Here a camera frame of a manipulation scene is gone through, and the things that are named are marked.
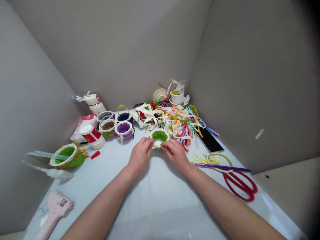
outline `phone screen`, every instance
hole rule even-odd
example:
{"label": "phone screen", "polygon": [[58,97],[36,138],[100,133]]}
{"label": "phone screen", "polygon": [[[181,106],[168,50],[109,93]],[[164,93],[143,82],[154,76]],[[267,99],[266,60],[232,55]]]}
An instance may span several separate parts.
{"label": "phone screen", "polygon": [[196,133],[198,134],[200,140],[203,142],[203,144],[206,146],[210,153],[220,152],[224,150],[207,128],[200,128],[200,131],[203,135],[203,138],[197,131]]}

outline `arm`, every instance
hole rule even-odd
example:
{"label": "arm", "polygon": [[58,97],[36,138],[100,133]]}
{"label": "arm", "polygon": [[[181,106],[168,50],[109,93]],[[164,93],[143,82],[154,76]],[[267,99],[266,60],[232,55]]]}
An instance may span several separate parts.
{"label": "arm", "polygon": [[154,139],[142,138],[120,173],[96,196],[61,238],[104,239],[134,179],[148,165]]}
{"label": "arm", "polygon": [[250,207],[190,164],[184,149],[177,141],[170,139],[161,145],[172,165],[192,183],[232,239],[285,239]]}

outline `table surface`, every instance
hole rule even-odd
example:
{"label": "table surface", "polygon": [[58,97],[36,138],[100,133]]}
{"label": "table surface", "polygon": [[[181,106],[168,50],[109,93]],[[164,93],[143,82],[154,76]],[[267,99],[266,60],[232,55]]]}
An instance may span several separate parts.
{"label": "table surface", "polygon": [[[99,150],[100,156],[94,159],[87,158],[80,167],[68,170],[75,173],[71,180],[54,180],[39,208],[47,210],[45,202],[50,192],[55,190],[73,200],[75,206],[67,217],[60,219],[49,239],[62,237],[88,204],[127,165],[132,148],[143,136],[144,129],[139,130],[136,127],[134,139],[124,141],[124,146],[117,137],[109,138],[106,145]],[[235,167],[244,167],[219,139],[217,141],[225,149],[221,154],[227,156]],[[89,156],[96,151],[90,146],[85,148],[88,149]],[[190,161],[193,161],[193,154],[208,154],[198,136],[193,138],[187,154]],[[229,189],[222,173],[208,168],[201,170]],[[255,200],[247,203],[248,206],[287,239],[296,239],[297,236],[307,239],[263,189],[258,184],[257,186]],[[27,228],[25,240],[35,239],[40,230],[40,220],[44,216],[42,211],[35,214]],[[129,188],[107,239],[209,238],[229,239],[193,186],[171,166],[165,152],[152,150],[149,166]]]}

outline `hand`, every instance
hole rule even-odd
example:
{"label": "hand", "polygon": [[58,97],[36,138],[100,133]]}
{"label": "hand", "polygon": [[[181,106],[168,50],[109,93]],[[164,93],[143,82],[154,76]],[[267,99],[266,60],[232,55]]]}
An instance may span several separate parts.
{"label": "hand", "polygon": [[151,157],[151,148],[154,139],[143,137],[132,149],[128,166],[136,171],[144,169]]}
{"label": "hand", "polygon": [[166,152],[171,164],[182,174],[192,166],[187,158],[183,147],[174,139],[161,143],[161,148]]}

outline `red scissors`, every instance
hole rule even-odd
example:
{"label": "red scissors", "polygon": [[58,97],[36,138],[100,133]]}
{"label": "red scissors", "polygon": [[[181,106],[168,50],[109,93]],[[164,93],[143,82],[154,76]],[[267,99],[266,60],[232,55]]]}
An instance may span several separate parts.
{"label": "red scissors", "polygon": [[[240,175],[244,176],[246,179],[248,179],[250,181],[250,183],[252,184],[253,186],[253,189],[251,189],[247,184],[245,184],[240,178],[238,178],[235,174],[235,173],[239,173]],[[247,175],[245,175],[244,173],[242,172],[239,172],[237,170],[234,170],[232,172],[229,172],[229,173],[225,173],[223,172],[223,177],[224,177],[224,180],[226,181],[226,184],[228,185],[228,187],[230,188],[230,190],[240,199],[242,199],[243,201],[246,201],[246,202],[252,202],[254,200],[254,194],[258,192],[258,188],[257,188],[257,185],[254,183],[254,181],[248,177]],[[229,181],[231,181],[233,184],[235,184],[238,188],[240,188],[242,191],[246,192],[247,194],[249,194],[249,198],[246,199],[242,196],[240,196],[230,185]]]}

